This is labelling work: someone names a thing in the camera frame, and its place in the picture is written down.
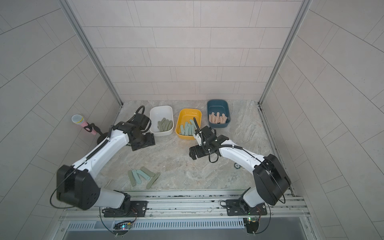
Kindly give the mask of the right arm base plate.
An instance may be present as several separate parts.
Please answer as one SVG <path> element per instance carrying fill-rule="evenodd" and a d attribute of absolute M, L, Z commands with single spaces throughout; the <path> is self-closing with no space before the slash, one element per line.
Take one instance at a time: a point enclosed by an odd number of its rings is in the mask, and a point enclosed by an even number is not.
<path fill-rule="evenodd" d="M 268 211 L 264 203 L 249 207 L 245 201 L 225 200 L 220 205 L 227 210 L 228 216 L 266 216 Z"/>

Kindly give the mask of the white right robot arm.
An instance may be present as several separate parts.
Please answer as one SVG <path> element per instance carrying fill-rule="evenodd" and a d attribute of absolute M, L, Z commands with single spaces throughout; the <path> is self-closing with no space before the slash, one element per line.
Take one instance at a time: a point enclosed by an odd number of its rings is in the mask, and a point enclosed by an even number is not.
<path fill-rule="evenodd" d="M 209 126 L 195 130 L 193 137 L 198 142 L 190 148 L 193 160 L 216 154 L 233 161 L 253 175 L 255 187 L 241 197 L 248 208 L 262 203 L 274 206 L 285 198 L 284 193 L 290 187 L 291 180 L 276 156 L 263 156 L 246 150 L 226 136 L 217 136 L 216 130 Z"/>

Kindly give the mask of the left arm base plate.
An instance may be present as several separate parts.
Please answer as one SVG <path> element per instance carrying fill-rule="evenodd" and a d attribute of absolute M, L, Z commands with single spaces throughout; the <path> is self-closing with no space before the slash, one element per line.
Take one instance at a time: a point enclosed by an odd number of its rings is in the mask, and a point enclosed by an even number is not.
<path fill-rule="evenodd" d="M 141 218 L 146 214 L 148 203 L 148 201 L 124 202 L 118 209 L 102 209 L 102 214 L 105 218 Z"/>

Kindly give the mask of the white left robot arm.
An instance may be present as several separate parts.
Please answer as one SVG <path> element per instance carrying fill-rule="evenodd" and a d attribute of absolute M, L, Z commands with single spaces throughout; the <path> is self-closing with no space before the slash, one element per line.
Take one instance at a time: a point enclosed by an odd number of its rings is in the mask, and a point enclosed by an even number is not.
<path fill-rule="evenodd" d="M 121 148 L 130 146 L 137 151 L 155 145 L 154 135 L 149 132 L 152 122 L 144 112 L 145 107 L 140 106 L 128 121 L 111 126 L 105 138 L 85 157 L 71 166 L 61 166 L 52 195 L 81 210 L 97 207 L 113 217 L 129 215 L 133 211 L 130 195 L 101 189 L 95 178 Z"/>

